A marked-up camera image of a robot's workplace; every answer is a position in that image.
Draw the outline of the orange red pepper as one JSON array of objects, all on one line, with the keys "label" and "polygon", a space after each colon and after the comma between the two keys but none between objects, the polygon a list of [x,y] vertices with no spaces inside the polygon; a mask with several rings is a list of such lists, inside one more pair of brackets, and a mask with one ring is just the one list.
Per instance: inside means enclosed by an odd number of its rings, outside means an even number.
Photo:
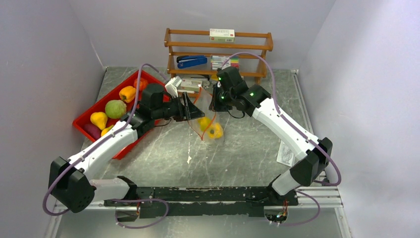
[{"label": "orange red pepper", "polygon": [[141,77],[140,78],[140,85],[139,86],[137,86],[137,84],[138,84],[138,80],[137,79],[135,79],[134,80],[134,83],[133,83],[133,87],[134,88],[138,88],[138,91],[139,92],[142,92],[146,87],[147,87],[147,85],[148,85],[148,81],[146,80],[146,79],[144,79],[143,77]]}]

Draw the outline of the clear zip top bag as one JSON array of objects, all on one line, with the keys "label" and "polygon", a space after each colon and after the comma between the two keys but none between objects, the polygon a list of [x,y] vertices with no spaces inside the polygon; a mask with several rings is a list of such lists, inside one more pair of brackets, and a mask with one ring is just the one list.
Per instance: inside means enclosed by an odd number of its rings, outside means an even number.
[{"label": "clear zip top bag", "polygon": [[208,93],[205,88],[200,87],[193,104],[204,112],[205,116],[188,121],[188,125],[201,141],[222,145],[225,141],[224,130],[220,123],[219,113],[209,109],[211,100],[212,94]]}]

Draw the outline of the yellow green mango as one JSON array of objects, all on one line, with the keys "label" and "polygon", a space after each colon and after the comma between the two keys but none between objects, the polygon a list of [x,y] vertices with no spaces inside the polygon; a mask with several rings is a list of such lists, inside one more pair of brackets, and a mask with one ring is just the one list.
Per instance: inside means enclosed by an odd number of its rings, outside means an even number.
[{"label": "yellow green mango", "polygon": [[208,117],[202,117],[197,119],[197,122],[199,123],[200,130],[205,131],[206,128],[211,124],[211,119]]}]

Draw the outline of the yellow banana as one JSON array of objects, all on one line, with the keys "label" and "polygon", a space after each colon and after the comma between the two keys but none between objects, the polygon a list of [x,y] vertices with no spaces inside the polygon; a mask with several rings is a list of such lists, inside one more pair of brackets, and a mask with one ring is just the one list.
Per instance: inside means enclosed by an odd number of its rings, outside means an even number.
[{"label": "yellow banana", "polygon": [[104,136],[104,135],[106,135],[110,130],[112,130],[113,127],[114,127],[114,125],[110,125],[109,127],[104,128],[101,131],[101,137]]}]

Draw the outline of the green round cabbage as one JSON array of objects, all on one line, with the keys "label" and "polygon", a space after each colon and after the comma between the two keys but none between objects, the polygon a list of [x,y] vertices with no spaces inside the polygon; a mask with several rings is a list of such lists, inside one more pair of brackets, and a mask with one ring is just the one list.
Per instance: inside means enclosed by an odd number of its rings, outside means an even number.
[{"label": "green round cabbage", "polygon": [[110,100],[105,105],[105,113],[111,119],[121,118],[127,111],[127,105],[122,100]]}]

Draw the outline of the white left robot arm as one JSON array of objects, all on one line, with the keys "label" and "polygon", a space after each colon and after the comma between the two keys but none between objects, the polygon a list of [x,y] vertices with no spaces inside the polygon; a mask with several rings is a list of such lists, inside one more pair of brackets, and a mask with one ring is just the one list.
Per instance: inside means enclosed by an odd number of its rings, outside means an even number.
[{"label": "white left robot arm", "polygon": [[137,186],[125,177],[93,179],[93,175],[114,155],[140,139],[155,127],[158,119],[189,121],[204,117],[188,95],[163,100],[168,91],[161,84],[149,84],[142,92],[135,91],[136,103],[130,112],[120,117],[113,128],[81,152],[64,159],[56,158],[50,167],[49,187],[43,200],[43,210],[49,211],[49,195],[68,211],[78,213],[92,202],[114,200],[131,206],[137,200]]}]

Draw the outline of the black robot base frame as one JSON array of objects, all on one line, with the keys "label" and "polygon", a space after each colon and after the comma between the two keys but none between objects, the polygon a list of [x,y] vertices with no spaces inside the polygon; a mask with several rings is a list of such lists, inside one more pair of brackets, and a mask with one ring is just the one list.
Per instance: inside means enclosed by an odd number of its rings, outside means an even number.
[{"label": "black robot base frame", "polygon": [[139,211],[138,218],[168,216],[248,215],[265,217],[268,207],[298,205],[296,192],[279,195],[270,186],[139,187],[129,179],[128,195],[121,202],[106,200],[106,207]]}]

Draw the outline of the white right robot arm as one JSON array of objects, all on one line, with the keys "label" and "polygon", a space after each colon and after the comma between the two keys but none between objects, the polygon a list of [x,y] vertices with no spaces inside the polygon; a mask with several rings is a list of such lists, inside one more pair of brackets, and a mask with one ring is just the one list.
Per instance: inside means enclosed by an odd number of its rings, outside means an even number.
[{"label": "white right robot arm", "polygon": [[275,178],[268,186],[267,199],[280,205],[286,194],[300,186],[311,185],[329,165],[332,142],[304,130],[275,103],[271,94],[260,85],[248,87],[239,70],[233,66],[217,71],[219,86],[214,86],[209,109],[225,112],[232,108],[253,117],[267,126],[286,144],[297,162]]}]

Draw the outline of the yellow orange bell pepper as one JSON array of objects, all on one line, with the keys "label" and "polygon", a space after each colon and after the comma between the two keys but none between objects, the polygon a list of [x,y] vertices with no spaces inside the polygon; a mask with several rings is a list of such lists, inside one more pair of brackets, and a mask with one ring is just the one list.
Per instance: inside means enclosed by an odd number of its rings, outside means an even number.
[{"label": "yellow orange bell pepper", "polygon": [[119,91],[119,97],[125,103],[131,103],[136,96],[136,88],[133,86],[126,86]]}]

